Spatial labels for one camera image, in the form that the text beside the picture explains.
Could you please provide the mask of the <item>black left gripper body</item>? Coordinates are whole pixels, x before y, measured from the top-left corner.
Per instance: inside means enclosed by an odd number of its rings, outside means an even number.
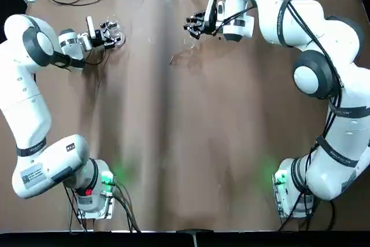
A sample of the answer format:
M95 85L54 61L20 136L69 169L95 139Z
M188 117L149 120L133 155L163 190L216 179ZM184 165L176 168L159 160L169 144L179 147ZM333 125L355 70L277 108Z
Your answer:
M91 38L92 46L93 47L99 47L99 46L104 45L106 39L105 39L104 34L103 34L103 29L102 28L95 29L94 32L95 32L95 37Z

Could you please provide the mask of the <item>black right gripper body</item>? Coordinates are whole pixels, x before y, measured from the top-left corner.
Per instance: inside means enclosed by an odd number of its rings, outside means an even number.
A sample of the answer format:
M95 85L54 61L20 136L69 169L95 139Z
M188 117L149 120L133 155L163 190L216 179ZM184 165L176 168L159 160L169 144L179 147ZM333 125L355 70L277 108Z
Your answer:
M198 16L198 33L200 35L202 34L209 34L209 22L206 18L206 13L205 12L202 12L199 16Z

